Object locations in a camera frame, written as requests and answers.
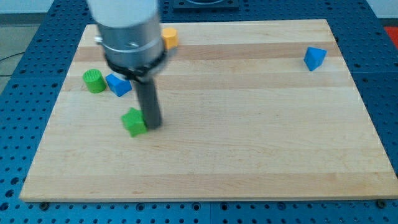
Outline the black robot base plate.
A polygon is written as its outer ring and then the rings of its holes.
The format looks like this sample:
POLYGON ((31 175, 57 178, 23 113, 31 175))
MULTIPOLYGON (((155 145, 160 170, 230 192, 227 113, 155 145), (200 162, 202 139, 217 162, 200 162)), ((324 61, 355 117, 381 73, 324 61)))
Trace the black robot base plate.
POLYGON ((238 9, 239 0, 171 0, 174 10, 238 9))

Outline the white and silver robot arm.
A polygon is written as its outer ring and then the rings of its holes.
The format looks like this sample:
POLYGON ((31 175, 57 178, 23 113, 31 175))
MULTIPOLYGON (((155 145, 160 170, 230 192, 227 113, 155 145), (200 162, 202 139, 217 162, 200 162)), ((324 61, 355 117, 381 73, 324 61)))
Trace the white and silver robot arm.
POLYGON ((87 5, 108 67, 128 80, 152 81, 167 60, 158 1, 87 0, 87 5))

